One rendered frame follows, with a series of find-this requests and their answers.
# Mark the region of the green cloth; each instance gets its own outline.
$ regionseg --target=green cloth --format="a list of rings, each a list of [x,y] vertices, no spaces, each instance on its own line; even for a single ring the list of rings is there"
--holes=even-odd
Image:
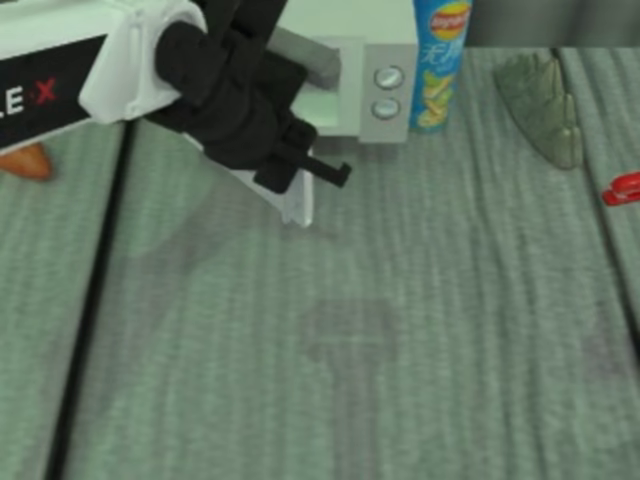
[[[439,134],[324,142],[355,170],[308,230],[145,124],[67,478],[635,477],[619,272],[501,104],[515,53],[467,52]]]
[[[47,142],[56,178],[0,174],[0,478],[41,478],[120,148],[121,128]]]

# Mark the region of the red toy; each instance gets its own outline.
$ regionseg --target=red toy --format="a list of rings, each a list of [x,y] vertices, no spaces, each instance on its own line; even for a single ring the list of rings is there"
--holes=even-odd
[[[611,182],[611,187],[602,194],[610,207],[640,201],[640,172],[627,173]]]

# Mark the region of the lay's logo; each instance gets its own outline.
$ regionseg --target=lay's logo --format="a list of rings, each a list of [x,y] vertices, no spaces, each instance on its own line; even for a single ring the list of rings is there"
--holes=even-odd
[[[448,42],[464,33],[470,16],[470,3],[449,3],[436,10],[429,22],[429,28],[438,40]]]

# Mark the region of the red letter x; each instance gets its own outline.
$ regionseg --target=red letter x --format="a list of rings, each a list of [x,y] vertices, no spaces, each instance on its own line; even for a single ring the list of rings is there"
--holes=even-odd
[[[55,78],[50,78],[49,80],[45,82],[36,82],[36,86],[38,87],[38,90],[40,91],[40,96],[38,97],[38,100],[36,101],[36,105],[42,105],[44,102],[48,101],[48,100],[55,100],[56,97],[53,94],[53,87],[56,83],[56,79]]]

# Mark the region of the orange object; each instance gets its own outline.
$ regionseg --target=orange object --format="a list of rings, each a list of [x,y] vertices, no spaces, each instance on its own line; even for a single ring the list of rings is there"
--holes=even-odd
[[[31,180],[48,180],[51,162],[40,143],[0,155],[0,170]]]

